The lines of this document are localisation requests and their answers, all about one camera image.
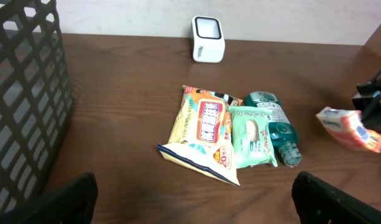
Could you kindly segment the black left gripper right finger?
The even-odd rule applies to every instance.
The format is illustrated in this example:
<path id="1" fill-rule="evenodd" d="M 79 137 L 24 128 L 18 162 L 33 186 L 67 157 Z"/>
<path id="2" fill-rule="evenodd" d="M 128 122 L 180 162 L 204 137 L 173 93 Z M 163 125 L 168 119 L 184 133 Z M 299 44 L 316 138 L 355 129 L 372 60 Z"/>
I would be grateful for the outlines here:
<path id="1" fill-rule="evenodd" d="M 301 224 L 381 224 L 381 211 L 306 171 L 295 178 L 291 197 Z"/>

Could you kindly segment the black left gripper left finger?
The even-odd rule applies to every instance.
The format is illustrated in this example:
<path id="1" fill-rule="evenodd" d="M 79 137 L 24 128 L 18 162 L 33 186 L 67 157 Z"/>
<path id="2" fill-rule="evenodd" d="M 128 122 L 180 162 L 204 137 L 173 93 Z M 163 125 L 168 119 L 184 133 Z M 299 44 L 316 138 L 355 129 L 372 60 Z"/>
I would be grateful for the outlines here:
<path id="1" fill-rule="evenodd" d="M 85 172 L 59 189 L 0 215 L 0 224 L 90 224 L 97 198 L 96 178 L 92 172 Z"/>

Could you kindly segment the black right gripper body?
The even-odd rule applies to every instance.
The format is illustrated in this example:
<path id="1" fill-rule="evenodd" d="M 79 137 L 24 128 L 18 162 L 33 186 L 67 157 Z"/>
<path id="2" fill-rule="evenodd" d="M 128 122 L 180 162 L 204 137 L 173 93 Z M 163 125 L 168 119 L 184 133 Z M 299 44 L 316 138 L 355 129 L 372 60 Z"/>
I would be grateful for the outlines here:
<path id="1" fill-rule="evenodd" d="M 367 82 L 358 83 L 352 103 L 361 111 L 362 124 L 381 134 L 381 69 Z"/>

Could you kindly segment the teal mouthwash bottle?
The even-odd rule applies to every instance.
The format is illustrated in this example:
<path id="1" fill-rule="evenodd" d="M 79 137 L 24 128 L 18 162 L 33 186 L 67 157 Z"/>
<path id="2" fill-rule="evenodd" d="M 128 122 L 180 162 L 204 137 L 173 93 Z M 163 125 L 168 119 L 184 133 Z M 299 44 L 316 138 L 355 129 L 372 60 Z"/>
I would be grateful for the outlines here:
<path id="1" fill-rule="evenodd" d="M 297 146 L 300 138 L 285 115 L 277 96 L 269 92 L 255 91 L 246 97 L 246 105 L 272 112 L 268 121 L 273 148 L 282 163 L 288 167 L 296 167 L 302 158 Z"/>

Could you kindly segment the teal package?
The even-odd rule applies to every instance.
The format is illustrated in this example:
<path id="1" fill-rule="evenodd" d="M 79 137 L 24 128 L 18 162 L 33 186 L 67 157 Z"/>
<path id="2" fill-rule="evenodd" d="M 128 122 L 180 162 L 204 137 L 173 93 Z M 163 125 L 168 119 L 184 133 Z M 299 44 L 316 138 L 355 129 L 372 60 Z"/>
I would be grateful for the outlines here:
<path id="1" fill-rule="evenodd" d="M 238 169 L 260 164 L 278 166 L 269 131 L 270 110 L 231 106 L 232 145 Z"/>

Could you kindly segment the orange wiper sheet bag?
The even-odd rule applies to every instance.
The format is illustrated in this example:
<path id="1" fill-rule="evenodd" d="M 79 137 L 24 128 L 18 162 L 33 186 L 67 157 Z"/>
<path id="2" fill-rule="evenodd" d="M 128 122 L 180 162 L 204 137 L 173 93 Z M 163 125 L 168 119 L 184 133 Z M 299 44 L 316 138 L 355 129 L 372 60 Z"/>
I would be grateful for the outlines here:
<path id="1" fill-rule="evenodd" d="M 159 153 L 168 161 L 239 186 L 229 107 L 240 106 L 242 100 L 187 85 L 183 90 L 169 140 L 157 145 Z"/>

